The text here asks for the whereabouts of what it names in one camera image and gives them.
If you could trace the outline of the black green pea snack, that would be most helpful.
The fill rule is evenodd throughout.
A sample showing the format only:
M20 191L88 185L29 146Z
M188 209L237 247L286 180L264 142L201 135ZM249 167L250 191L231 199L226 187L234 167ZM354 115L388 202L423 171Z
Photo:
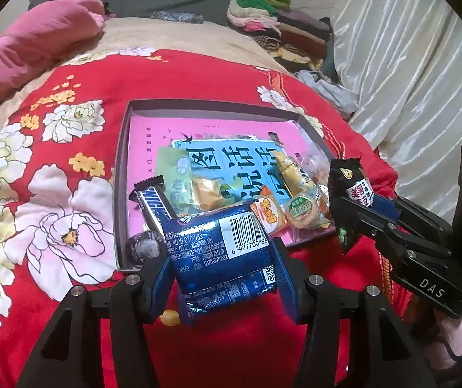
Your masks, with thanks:
M346 199L363 207L374 203L374 190L370 184L359 158L334 158L330 162L328 175L329 211L337 231L339 246L343 254L348 253L360 238L360 233L346 219L352 209L340 206Z

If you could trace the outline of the round cake green label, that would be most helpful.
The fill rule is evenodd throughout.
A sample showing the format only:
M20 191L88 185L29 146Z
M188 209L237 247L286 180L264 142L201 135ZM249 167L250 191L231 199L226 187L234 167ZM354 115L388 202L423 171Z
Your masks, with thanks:
M295 229L328 229L332 224L326 195L319 187L302 191L287 200L284 212L290 226Z

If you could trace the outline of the yellow snack bar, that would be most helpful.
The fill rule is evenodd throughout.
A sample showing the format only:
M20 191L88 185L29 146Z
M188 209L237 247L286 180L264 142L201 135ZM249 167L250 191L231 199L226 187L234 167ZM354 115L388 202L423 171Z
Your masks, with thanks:
M315 183L296 161L283 152L273 151L277 167L291 196L315 187Z

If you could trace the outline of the orange packaged cake snack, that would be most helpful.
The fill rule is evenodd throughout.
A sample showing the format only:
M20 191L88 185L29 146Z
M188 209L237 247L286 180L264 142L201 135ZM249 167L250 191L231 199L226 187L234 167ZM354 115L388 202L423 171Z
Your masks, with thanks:
M288 226L281 205L267 186L262 187L250 207L269 236L281 232Z

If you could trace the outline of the blue snack pack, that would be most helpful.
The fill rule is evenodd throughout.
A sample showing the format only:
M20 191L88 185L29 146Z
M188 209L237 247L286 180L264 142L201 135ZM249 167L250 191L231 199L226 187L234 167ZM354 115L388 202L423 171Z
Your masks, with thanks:
M182 322L275 291L272 243L252 204L162 221Z

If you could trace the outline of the Snickers chocolate bar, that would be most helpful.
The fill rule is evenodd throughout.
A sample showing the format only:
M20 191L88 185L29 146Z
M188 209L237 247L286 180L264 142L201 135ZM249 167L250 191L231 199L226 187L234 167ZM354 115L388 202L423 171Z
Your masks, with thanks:
M129 200L137 203L141 209L147 227L161 236L164 236L163 226L177 218L164 189L163 176L157 175L135 183L129 194Z

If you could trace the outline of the light green pastry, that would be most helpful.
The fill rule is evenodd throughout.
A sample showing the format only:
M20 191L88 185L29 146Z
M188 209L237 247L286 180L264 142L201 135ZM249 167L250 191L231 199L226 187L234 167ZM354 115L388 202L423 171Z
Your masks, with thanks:
M210 179L193 173L188 152L160 147L156 175L162 175L165 194L177 216L209 212L236 203L241 198L242 180Z

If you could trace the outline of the clear reddish pastry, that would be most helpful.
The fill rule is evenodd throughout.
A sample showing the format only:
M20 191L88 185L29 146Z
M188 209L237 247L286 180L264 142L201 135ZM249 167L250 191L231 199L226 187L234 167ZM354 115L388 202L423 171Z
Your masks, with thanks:
M296 154L300 167L318 185L327 185L330 161L318 146L309 146L303 152Z

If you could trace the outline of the clear flaky pastry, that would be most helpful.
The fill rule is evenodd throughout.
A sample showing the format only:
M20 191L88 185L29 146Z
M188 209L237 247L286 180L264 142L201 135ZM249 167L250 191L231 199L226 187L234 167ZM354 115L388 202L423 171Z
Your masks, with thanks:
M151 258L159 257L164 250L163 236L153 230L145 230L133 235L125 244L126 259L135 267L142 266Z

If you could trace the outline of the pale blue crumpled cloth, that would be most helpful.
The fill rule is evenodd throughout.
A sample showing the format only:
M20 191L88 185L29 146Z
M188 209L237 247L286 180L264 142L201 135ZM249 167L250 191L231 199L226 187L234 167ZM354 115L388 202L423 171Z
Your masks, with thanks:
M351 117L358 109L357 96L339 84L332 82L320 71L300 70L294 75L323 99L333 104L340 114Z

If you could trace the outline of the cream satin curtain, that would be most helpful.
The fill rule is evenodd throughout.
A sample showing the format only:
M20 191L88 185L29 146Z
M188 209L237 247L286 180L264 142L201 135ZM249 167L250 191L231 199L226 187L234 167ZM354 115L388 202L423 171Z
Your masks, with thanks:
M397 192L446 220L459 196L462 20L445 0L343 0L335 67L352 129L397 171Z

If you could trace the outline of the red floral blanket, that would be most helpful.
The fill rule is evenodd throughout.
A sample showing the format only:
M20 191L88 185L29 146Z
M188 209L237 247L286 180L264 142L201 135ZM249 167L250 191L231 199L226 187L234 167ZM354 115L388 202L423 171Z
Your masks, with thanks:
M160 175L174 213L222 213L172 252L178 282L145 326L162 387L289 387L305 328L284 313L264 247L331 226L278 168L322 151L358 158L373 190L397 173L329 102L272 68L150 47L56 68L0 126L0 387L15 386L74 285L124 281L124 245L145 227L127 194ZM122 187L124 194L115 195Z

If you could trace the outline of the stack of folded clothes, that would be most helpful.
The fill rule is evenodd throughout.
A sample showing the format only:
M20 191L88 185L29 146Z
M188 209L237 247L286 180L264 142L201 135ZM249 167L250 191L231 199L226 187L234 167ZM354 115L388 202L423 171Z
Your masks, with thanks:
M231 0L226 18L291 74L321 70L330 52L330 19L295 9L291 0Z

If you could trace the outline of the beige bed sheet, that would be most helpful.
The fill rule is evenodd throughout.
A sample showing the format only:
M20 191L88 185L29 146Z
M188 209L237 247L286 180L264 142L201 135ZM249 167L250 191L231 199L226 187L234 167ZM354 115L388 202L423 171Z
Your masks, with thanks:
M211 22L196 25L139 17L113 18L105 22L104 30L95 38L75 44L68 53L53 60L50 68L4 99L0 104L0 130L19 104L44 83L57 64L85 53L100 56L127 49L180 50L281 73L286 71L251 38L226 26Z

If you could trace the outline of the pink quilt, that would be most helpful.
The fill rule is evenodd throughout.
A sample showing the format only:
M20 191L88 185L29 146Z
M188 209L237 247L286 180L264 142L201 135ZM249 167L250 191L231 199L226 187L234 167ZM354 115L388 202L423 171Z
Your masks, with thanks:
M102 0L36 5L0 35L0 104L104 29Z

